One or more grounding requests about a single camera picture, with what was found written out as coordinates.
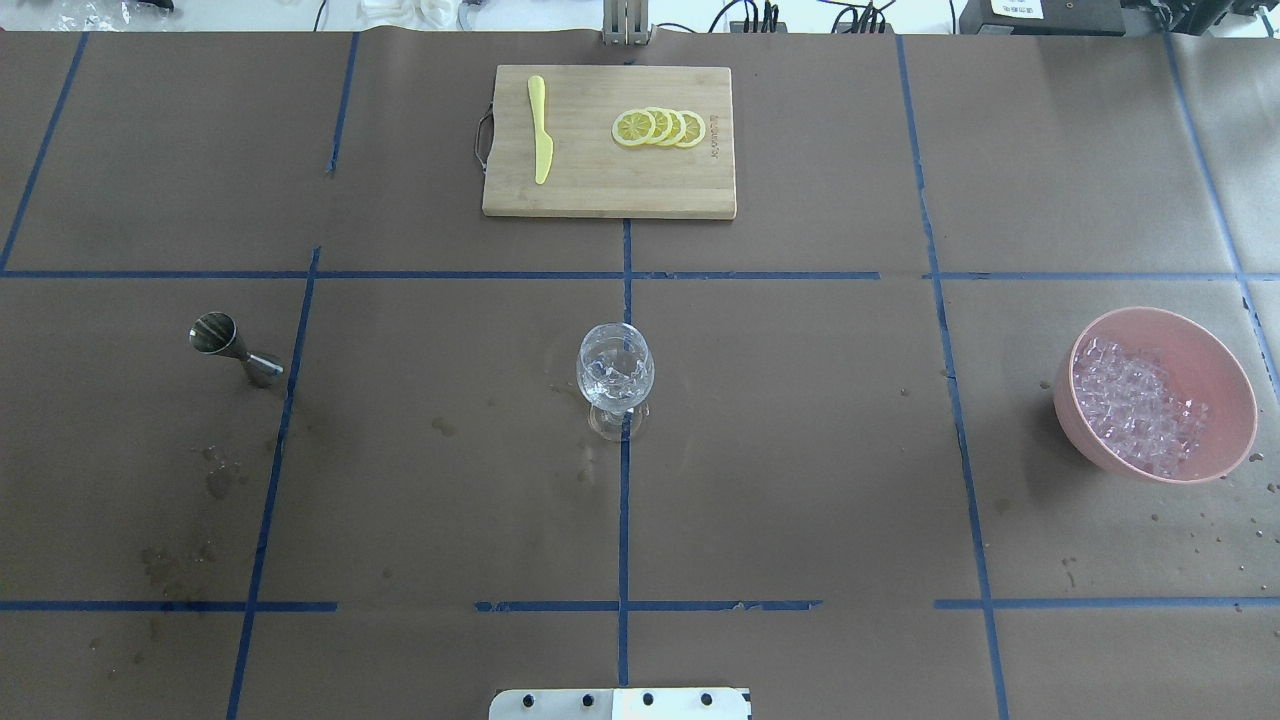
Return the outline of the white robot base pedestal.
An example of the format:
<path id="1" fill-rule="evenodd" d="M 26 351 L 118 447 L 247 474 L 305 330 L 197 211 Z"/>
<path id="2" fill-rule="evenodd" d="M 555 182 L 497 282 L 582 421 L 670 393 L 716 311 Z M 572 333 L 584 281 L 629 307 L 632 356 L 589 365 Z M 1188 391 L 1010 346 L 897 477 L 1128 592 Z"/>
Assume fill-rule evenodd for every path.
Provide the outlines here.
<path id="1" fill-rule="evenodd" d="M 748 689 L 640 687 L 508 689 L 492 700 L 489 719 L 751 719 Z"/>

